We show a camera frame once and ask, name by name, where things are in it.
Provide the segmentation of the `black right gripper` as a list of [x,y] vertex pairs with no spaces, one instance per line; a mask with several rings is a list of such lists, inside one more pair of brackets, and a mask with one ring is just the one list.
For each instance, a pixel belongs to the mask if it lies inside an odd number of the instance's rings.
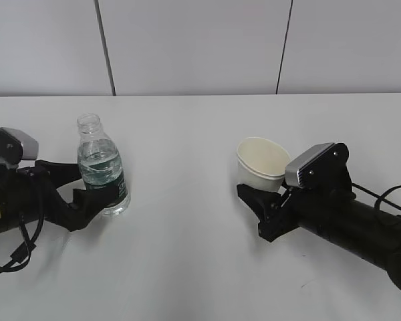
[[254,189],[246,184],[237,185],[237,195],[259,219],[258,234],[266,241],[275,241],[297,228],[308,229],[309,221],[302,209],[308,192],[276,192]]

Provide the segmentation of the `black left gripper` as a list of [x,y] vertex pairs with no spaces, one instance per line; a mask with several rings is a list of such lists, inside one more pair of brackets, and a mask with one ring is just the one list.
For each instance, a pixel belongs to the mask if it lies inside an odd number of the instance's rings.
[[73,201],[66,203],[57,189],[82,178],[76,163],[35,161],[35,166],[13,171],[13,226],[47,222],[77,231],[118,198],[118,187],[73,190]]

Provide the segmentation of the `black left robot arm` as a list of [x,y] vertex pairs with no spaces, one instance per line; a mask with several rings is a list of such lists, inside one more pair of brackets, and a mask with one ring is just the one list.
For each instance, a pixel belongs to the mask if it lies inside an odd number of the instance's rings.
[[34,167],[17,169],[0,159],[0,233],[16,228],[21,215],[30,223],[43,214],[46,221],[68,231],[88,226],[118,198],[119,188],[74,189],[72,202],[66,202],[58,189],[81,178],[77,164],[37,160]]

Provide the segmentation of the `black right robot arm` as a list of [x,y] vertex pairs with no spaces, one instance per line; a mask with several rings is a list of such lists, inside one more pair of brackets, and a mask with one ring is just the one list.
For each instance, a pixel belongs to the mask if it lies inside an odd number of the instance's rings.
[[356,200],[350,191],[290,188],[279,194],[237,185],[237,195],[257,216],[268,242],[303,228],[383,269],[401,290],[401,215]]

